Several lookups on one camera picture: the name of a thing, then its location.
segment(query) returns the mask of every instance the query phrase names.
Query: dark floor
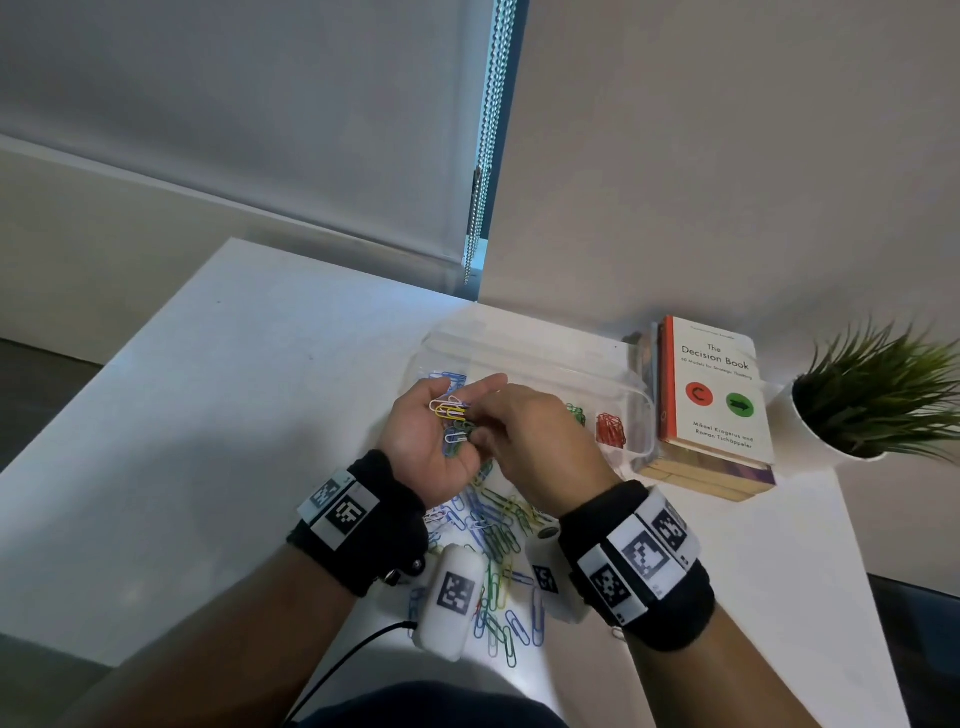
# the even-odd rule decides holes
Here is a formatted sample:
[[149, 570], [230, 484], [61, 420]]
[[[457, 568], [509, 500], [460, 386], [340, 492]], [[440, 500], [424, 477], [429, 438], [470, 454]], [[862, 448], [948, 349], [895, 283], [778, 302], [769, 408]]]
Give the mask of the dark floor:
[[[100, 369], [0, 340], [0, 471]], [[878, 576], [870, 584], [912, 728], [960, 728], [960, 599]], [[107, 672], [0, 635], [0, 726], [50, 725]]]

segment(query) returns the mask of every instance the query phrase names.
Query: table top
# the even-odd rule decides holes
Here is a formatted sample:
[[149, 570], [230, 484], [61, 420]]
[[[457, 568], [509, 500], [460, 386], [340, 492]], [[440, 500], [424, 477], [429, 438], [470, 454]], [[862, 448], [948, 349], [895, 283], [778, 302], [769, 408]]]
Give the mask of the table top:
[[[311, 486], [372, 445], [424, 336], [451, 323], [626, 367], [609, 339], [229, 241], [0, 473], [0, 631], [122, 662], [282, 543]], [[663, 489], [720, 601], [825, 728], [908, 725], [833, 472], [738, 504]], [[331, 655], [392, 620], [391, 598], [364, 600]], [[446, 673], [393, 635], [393, 671], [362, 651], [340, 678], [364, 692], [457, 673], [571, 725], [651, 724], [599, 619], [548, 633], [517, 669], [468, 651]]]

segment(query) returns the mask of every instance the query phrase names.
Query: hand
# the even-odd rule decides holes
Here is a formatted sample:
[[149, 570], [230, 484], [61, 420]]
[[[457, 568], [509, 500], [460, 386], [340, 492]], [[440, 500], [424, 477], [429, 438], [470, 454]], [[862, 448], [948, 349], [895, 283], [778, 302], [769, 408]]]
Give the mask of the hand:
[[[464, 402], [481, 399], [506, 386], [507, 375], [491, 375], [458, 389], [454, 396]], [[428, 509], [446, 503], [464, 489], [480, 470], [480, 453], [463, 443], [456, 457], [444, 457], [444, 430], [450, 420], [430, 411], [430, 401], [446, 394], [450, 380], [421, 379], [394, 402], [377, 449], [390, 460], [394, 477], [412, 490]]]
[[585, 427], [557, 397], [509, 384], [474, 399], [470, 441], [491, 455], [516, 488], [559, 518], [612, 488], [620, 478]]

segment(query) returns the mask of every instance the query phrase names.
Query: forearm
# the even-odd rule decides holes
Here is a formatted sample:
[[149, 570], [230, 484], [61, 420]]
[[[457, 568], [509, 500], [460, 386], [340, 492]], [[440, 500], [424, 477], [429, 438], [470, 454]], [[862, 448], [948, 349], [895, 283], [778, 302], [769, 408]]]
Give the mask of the forearm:
[[817, 722], [718, 604], [689, 647], [627, 643], [659, 728], [817, 728]]
[[59, 728], [277, 726], [356, 601], [290, 546], [88, 693]]

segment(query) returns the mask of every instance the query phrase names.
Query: wristband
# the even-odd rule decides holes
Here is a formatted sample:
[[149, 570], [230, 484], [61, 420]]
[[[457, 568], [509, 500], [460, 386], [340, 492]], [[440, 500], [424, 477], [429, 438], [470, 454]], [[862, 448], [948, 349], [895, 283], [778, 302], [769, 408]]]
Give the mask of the wristband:
[[571, 581], [607, 624], [661, 652], [707, 628], [716, 599], [700, 542], [659, 489], [620, 483], [560, 524]]
[[357, 596], [393, 570], [419, 573], [428, 548], [420, 497], [394, 479], [390, 460], [371, 450], [337, 471], [297, 509], [287, 543]]

